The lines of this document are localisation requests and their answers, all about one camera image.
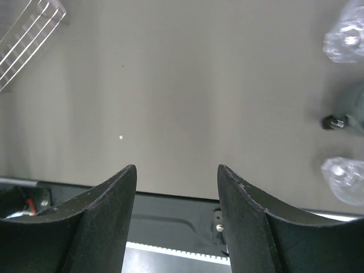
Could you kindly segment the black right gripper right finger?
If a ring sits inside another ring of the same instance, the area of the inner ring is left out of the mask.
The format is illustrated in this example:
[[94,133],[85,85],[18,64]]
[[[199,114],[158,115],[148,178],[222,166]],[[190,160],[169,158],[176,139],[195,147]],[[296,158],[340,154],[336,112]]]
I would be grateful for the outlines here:
[[339,221],[289,205],[225,165],[218,195],[233,272],[362,272],[363,219]]

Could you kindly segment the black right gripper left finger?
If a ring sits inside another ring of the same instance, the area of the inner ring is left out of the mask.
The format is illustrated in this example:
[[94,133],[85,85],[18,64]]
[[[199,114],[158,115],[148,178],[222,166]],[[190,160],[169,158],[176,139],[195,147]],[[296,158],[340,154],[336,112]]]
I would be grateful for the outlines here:
[[34,216],[1,220],[1,272],[121,272],[137,187],[127,165]]

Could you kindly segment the small clear plastic cup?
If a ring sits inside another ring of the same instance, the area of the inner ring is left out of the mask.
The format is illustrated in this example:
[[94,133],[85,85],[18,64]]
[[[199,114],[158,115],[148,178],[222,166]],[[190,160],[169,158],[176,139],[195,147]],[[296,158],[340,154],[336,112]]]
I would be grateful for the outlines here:
[[339,200],[352,206],[363,206],[363,161],[327,158],[321,165],[321,173]]

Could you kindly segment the grey mug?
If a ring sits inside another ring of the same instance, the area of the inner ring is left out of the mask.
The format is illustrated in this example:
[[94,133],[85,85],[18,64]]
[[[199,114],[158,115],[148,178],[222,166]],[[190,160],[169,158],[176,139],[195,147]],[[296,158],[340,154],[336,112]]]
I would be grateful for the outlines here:
[[339,93],[332,113],[321,119],[321,128],[363,135],[363,83]]

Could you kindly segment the large clear plastic cup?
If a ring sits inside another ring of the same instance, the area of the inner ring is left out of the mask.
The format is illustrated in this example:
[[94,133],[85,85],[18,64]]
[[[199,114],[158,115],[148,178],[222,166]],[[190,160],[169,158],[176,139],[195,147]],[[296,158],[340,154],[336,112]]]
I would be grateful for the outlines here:
[[335,63],[363,61],[363,1],[348,1],[325,34],[322,50]]

